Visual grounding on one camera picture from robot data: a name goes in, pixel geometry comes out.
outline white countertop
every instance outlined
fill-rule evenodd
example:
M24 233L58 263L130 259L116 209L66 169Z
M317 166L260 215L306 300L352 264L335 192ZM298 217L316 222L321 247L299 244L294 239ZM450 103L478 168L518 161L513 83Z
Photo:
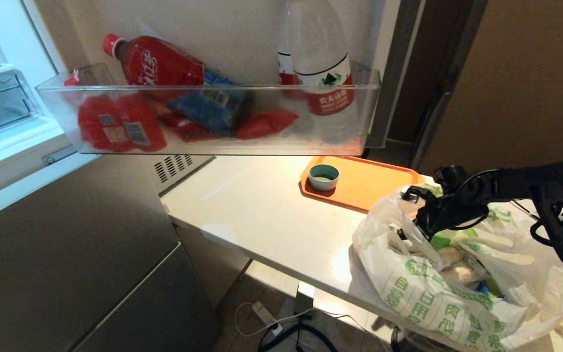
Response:
M387 310L351 249L351 234L366 215L304 197L299 179L310 159L219 156L161 200L178 226L199 229L205 238L445 345L472 350ZM554 347L563 351L556 332L523 351Z

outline plastic bag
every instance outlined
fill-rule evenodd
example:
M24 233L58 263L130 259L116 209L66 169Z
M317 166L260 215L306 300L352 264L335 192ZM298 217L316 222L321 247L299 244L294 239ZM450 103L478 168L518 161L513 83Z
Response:
M492 275L504 294L494 298L442 278L445 265L404 211L400 190L382 198L353 234L353 248L395 314L489 352L525 345L561 322L563 263L552 247L531 238L528 216L508 203L493 203L488 218L472 228L477 237L456 231L451 241ZM420 253L410 254L397 228Z

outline cup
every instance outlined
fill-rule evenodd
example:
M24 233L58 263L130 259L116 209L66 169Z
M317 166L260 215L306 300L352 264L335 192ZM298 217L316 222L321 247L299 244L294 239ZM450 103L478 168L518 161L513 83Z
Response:
M310 185L317 190L328 191L336 188L340 172L331 165L319 164L310 168Z

